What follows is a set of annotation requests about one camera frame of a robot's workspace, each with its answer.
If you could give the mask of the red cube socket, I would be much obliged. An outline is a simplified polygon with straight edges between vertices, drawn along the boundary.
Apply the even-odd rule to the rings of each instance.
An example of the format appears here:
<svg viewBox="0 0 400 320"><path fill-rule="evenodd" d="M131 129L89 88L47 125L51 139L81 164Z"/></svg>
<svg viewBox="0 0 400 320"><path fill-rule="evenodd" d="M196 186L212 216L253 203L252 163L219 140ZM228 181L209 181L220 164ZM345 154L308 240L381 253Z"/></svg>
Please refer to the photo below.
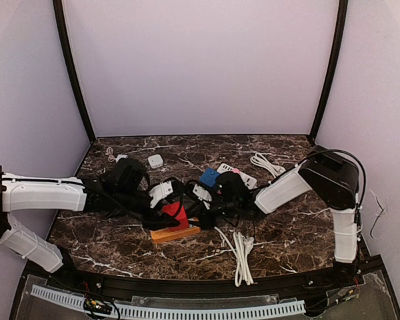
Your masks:
<svg viewBox="0 0 400 320"><path fill-rule="evenodd" d="M178 201L176 203L168 204L163 207L163 213L170 217L175 218L179 224L175 227L168 227L168 231L180 231L189 227L189 222L183 204Z"/></svg>

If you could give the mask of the white USB charger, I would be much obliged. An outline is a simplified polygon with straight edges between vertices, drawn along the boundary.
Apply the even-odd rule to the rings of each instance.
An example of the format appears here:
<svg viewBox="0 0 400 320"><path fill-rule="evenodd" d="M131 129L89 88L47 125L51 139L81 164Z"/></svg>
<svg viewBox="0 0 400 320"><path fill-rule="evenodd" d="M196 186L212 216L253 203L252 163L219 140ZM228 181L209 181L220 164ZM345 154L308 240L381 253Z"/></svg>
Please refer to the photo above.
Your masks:
<svg viewBox="0 0 400 320"><path fill-rule="evenodd" d="M127 159L127 158L128 158L128 155L119 154L119 155L115 158L115 160L116 160L116 162L119 162L120 160L122 160L122 159Z"/></svg>

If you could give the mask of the orange power strip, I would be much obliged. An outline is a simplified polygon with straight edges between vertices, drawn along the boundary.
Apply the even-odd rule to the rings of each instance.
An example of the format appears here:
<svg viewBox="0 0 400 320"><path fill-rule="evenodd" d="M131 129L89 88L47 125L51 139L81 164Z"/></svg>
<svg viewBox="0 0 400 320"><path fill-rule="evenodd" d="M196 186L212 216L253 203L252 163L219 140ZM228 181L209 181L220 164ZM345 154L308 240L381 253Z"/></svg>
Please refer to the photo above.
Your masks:
<svg viewBox="0 0 400 320"><path fill-rule="evenodd" d="M184 237L196 235L201 232L201 228L194 226L193 222L199 222L198 218L190 218L188 220L189 227L178 231L169 231L168 229L161 229L157 231L150 231L151 239L154 244L162 244L169 241L175 241Z"/></svg>

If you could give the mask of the white two-pin adapter plug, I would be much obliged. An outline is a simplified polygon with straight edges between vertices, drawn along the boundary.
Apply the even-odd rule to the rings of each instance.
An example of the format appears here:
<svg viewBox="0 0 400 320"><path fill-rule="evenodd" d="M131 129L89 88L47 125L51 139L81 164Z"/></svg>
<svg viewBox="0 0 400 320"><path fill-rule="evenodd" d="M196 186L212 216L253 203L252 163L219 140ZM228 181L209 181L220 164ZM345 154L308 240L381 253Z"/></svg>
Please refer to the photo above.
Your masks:
<svg viewBox="0 0 400 320"><path fill-rule="evenodd" d="M152 169L156 169L164 165L164 160L160 154L151 155L147 158L147 160Z"/></svg>

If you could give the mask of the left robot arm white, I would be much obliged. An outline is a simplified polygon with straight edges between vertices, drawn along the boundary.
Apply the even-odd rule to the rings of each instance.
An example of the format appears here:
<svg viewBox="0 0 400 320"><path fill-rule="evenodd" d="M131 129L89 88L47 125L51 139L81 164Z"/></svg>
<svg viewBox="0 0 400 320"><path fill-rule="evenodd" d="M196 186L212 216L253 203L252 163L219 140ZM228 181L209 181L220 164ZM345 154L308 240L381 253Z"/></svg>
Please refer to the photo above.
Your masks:
<svg viewBox="0 0 400 320"><path fill-rule="evenodd" d="M146 229L178 227L177 213L162 213L164 201L181 196L176 182L167 180L141 190L149 176L143 167L117 166L100 177L40 178L4 173L0 166L0 245L50 274L74 268L68 251L47 242L20 223L14 211L68 210L127 214Z"/></svg>

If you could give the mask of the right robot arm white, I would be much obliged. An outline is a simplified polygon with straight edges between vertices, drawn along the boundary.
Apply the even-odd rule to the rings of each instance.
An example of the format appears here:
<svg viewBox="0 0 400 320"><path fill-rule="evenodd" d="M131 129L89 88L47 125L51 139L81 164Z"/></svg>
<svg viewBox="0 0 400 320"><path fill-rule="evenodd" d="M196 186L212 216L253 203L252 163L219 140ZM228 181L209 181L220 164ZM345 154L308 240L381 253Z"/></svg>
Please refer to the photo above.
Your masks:
<svg viewBox="0 0 400 320"><path fill-rule="evenodd" d="M306 193L313 193L331 213L334 233L334 260L352 264L358 256L357 238L365 196L367 174L362 162L341 149L316 145L298 163L272 181L249 189L238 173L220 173L214 187L190 180L184 194L194 204L189 217L199 226L216 226L217 217L258 221Z"/></svg>

